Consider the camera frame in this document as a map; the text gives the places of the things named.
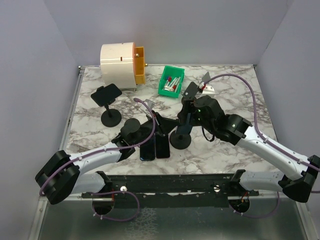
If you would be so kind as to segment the brown base phone stand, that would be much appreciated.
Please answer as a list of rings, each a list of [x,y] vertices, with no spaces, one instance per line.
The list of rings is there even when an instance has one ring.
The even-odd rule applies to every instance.
[[[195,82],[191,82],[186,90],[182,94],[182,100],[193,100],[197,93],[199,92],[199,87]]]

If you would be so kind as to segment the purple edged phone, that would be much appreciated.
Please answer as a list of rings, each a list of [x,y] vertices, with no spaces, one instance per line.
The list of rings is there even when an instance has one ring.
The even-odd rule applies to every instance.
[[[155,135],[155,156],[157,159],[170,157],[170,143],[168,135]]]

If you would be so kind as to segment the black phone stand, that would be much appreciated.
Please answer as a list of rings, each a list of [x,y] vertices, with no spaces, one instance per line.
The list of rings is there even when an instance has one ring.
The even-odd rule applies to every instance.
[[[172,132],[169,136],[170,144],[177,150],[187,149],[191,144],[192,138],[189,134],[177,134]]]
[[[99,107],[105,108],[105,111],[102,113],[100,118],[105,127],[113,128],[121,122],[122,115],[120,111],[110,108],[110,105],[113,104],[116,98],[121,95],[122,91],[114,83],[107,86],[101,86],[90,95],[91,99]]]

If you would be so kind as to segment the white folding phone stand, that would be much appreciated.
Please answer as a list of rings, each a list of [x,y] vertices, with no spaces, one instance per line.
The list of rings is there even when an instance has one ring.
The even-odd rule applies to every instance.
[[[208,80],[210,80],[211,77],[210,77],[210,73],[207,71],[204,76],[201,78],[201,82],[206,82]],[[207,87],[207,94],[201,94],[200,93],[200,96],[210,96],[211,98],[213,98],[215,96],[215,89],[208,83],[206,83],[206,87]]]

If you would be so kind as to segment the black phone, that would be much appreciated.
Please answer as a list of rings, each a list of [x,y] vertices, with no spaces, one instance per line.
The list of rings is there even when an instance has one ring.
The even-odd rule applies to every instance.
[[[155,136],[140,146],[140,160],[153,161],[156,158]]]

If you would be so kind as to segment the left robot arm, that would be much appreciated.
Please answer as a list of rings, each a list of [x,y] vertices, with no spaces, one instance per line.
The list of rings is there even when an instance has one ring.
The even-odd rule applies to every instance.
[[[101,198],[106,197],[111,186],[103,174],[90,175],[88,172],[127,159],[136,147],[145,144],[156,133],[170,133],[178,123],[176,119],[153,112],[145,123],[136,118],[126,120],[119,134],[103,146],[74,154],[57,151],[35,176],[40,196],[46,197],[52,205],[76,193],[94,192]]]

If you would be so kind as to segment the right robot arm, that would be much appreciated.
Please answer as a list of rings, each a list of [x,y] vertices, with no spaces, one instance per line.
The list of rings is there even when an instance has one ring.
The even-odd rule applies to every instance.
[[[259,133],[247,119],[225,114],[218,101],[208,95],[183,97],[178,113],[179,126],[191,130],[201,126],[220,141],[241,147],[258,155],[278,169],[277,172],[238,170],[229,189],[240,196],[246,191],[282,192],[291,200],[306,203],[320,171],[317,155],[295,153],[277,141]]]

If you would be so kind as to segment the markers in green bin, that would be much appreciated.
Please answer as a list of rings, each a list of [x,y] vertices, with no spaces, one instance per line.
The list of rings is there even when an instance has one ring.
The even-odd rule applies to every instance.
[[[167,82],[165,83],[163,90],[168,93],[176,93],[178,91],[178,86],[180,84],[180,77],[175,77],[175,78],[169,78]]]

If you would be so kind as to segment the green plastic bin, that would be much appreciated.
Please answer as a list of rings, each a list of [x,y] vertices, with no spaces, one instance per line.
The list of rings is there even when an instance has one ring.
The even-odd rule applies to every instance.
[[[184,81],[183,68],[166,65],[158,84],[158,94],[177,99],[180,95]]]

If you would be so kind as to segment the orange drawer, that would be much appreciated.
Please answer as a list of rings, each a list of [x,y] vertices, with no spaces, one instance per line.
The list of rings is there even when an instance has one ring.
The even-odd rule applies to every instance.
[[[144,85],[146,83],[145,77],[145,51],[143,46],[134,47],[134,77],[137,85]]]

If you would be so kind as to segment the white round drawer cabinet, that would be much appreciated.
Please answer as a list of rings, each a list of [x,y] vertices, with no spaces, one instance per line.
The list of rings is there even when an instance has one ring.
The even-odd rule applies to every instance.
[[[101,46],[100,70],[105,85],[114,84],[120,90],[137,88],[134,55],[134,42],[103,44]]]

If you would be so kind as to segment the black front mounting rail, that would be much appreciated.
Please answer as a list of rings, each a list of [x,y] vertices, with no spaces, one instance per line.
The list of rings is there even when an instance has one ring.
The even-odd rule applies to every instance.
[[[108,175],[101,201],[116,208],[133,208],[136,199],[119,193],[121,187],[136,195],[142,208],[227,208],[228,198],[258,196],[240,185],[239,173]]]

